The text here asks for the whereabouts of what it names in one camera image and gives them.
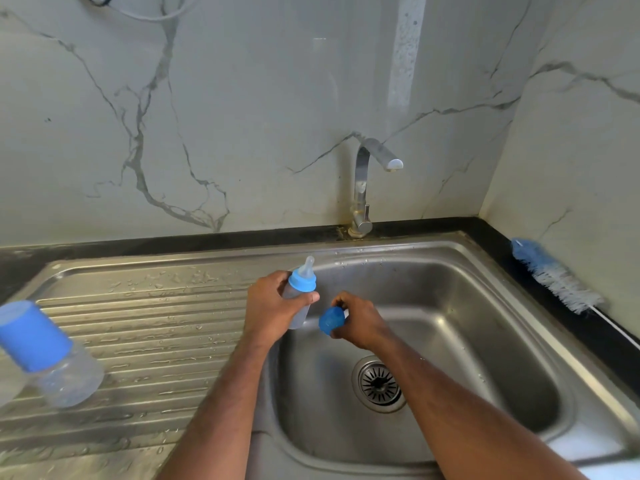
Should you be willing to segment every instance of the faucet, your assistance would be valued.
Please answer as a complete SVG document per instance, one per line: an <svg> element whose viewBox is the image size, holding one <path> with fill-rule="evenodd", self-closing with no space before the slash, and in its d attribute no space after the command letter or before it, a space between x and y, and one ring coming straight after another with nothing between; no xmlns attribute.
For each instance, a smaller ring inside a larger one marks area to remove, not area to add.
<svg viewBox="0 0 640 480"><path fill-rule="evenodd" d="M360 148L356 156L355 183L353 186L353 202L351 204L351 227L349 235L361 239L371 232L373 224L369 220L369 204L366 200L367 174L369 172L369 157L373 155L386 171L402 169L402 160L374 138L356 137L360 140Z"/></svg>

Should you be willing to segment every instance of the white brush handle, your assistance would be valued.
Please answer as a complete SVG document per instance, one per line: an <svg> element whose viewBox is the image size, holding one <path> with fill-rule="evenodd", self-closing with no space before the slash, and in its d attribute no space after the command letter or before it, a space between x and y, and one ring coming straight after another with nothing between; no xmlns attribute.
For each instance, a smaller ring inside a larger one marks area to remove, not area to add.
<svg viewBox="0 0 640 480"><path fill-rule="evenodd" d="M595 306L590 306L590 307L589 307L589 309L590 309L592 312L596 312L596 314L597 314L598 316L600 316L600 318L603 318L603 319L604 319L604 320L605 320L609 325L611 325L613 328L615 328L616 330L618 330L622 335L624 335L624 337L625 337L629 342L631 342L631 343L634 345L634 347L635 347L636 349L640 350L640 345L638 345L638 343L637 343L633 338L631 338L631 336L630 336L626 331L622 330L622 329L617 325L617 323L615 323L612 319L610 319L610 318L609 318L608 316L606 316L604 313L602 313L601 311L599 311L599 309L597 309Z"/></svg>

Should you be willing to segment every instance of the hand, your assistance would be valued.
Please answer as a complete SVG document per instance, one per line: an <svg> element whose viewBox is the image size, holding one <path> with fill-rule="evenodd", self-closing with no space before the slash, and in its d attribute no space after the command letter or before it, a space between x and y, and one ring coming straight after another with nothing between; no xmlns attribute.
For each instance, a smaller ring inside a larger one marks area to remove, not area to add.
<svg viewBox="0 0 640 480"><path fill-rule="evenodd" d="M342 291L333 298L331 306L341 306L349 310L349 316L344 325L332 330L331 336L334 339L345 339L356 347L373 351L380 339L392 334L387 323L370 301Z"/></svg>
<svg viewBox="0 0 640 480"><path fill-rule="evenodd" d="M243 337L270 348L287 331L293 315L320 299L316 291L284 299L282 290L290 275L288 271L276 271L251 285L246 300Z"/></svg>

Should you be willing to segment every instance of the sink drain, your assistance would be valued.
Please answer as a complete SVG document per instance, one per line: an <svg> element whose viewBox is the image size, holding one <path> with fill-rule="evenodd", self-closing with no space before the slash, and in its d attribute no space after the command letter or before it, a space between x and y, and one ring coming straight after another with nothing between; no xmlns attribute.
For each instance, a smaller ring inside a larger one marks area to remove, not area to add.
<svg viewBox="0 0 640 480"><path fill-rule="evenodd" d="M391 371L373 355L356 364L351 379L358 399L373 411L392 413L405 404Z"/></svg>

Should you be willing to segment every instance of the marble backsplash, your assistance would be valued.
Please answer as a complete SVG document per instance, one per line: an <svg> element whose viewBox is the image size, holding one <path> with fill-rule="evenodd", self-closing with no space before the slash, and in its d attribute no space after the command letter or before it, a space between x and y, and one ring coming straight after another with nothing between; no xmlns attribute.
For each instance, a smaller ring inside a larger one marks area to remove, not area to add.
<svg viewBox="0 0 640 480"><path fill-rule="evenodd" d="M638 337L639 18L640 0L557 0L481 211L541 241Z"/></svg>
<svg viewBox="0 0 640 480"><path fill-rule="evenodd" d="M476 215L553 1L2 0L0 246Z"/></svg>

